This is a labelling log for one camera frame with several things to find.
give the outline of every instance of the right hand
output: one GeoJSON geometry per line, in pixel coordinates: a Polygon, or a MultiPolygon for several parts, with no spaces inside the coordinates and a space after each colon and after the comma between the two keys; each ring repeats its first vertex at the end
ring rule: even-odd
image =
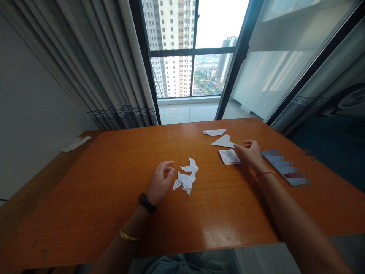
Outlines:
{"type": "Polygon", "coordinates": [[[244,141],[248,146],[243,147],[241,145],[234,144],[233,150],[240,158],[242,163],[247,163],[250,168],[256,174],[267,172],[269,169],[266,167],[265,162],[262,158],[261,148],[259,143],[253,140],[244,141]]]}

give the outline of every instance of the glass door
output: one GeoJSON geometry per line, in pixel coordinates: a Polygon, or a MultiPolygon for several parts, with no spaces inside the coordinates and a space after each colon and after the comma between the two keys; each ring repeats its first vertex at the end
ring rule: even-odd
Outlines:
{"type": "Polygon", "coordinates": [[[218,119],[267,121],[359,3],[267,0],[218,119]]]}

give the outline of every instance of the orange table surface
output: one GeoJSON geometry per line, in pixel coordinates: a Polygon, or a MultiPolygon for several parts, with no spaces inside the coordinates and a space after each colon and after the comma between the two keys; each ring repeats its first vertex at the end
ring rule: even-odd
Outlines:
{"type": "Polygon", "coordinates": [[[290,195],[328,236],[365,232],[365,194],[294,143],[255,118],[173,124],[102,133],[54,191],[2,250],[0,269],[92,263],[132,214],[162,161],[199,167],[191,196],[168,193],[147,224],[138,256],[159,256],[279,242],[280,236],[252,174],[224,165],[220,136],[234,143],[257,140],[262,150],[279,149],[311,179],[311,189],[289,186],[290,195]]]}

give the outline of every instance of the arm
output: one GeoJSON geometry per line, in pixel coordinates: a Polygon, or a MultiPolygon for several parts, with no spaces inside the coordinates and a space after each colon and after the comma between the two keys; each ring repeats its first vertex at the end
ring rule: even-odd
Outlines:
{"type": "MultiPolygon", "coordinates": [[[[154,206],[157,206],[167,195],[175,172],[175,170],[169,166],[173,163],[174,162],[171,161],[162,162],[153,173],[146,196],[147,200],[154,206]],[[165,179],[164,172],[167,170],[169,172],[165,179]]],[[[143,206],[138,205],[123,226],[124,233],[133,238],[140,238],[149,216],[150,214],[148,211],[143,206]]],[[[137,245],[138,241],[126,241],[117,233],[89,273],[128,273],[136,253],[137,245]]]]}
{"type": "MultiPolygon", "coordinates": [[[[245,141],[246,148],[235,144],[242,163],[256,174],[270,171],[256,141],[245,141]]],[[[351,273],[330,239],[289,195],[272,173],[257,177],[275,223],[302,273],[351,273]]]]}

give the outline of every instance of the forearm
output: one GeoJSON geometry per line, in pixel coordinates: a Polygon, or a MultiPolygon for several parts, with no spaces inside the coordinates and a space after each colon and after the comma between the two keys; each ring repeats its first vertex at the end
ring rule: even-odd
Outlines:
{"type": "Polygon", "coordinates": [[[330,239],[295,202],[273,174],[259,176],[259,185],[280,234],[303,273],[351,273],[330,239]]]}
{"type": "MultiPolygon", "coordinates": [[[[139,205],[123,226],[123,231],[130,237],[140,238],[150,214],[139,205]]],[[[127,273],[136,253],[138,242],[126,241],[117,233],[94,264],[90,274],[127,273]]]]}

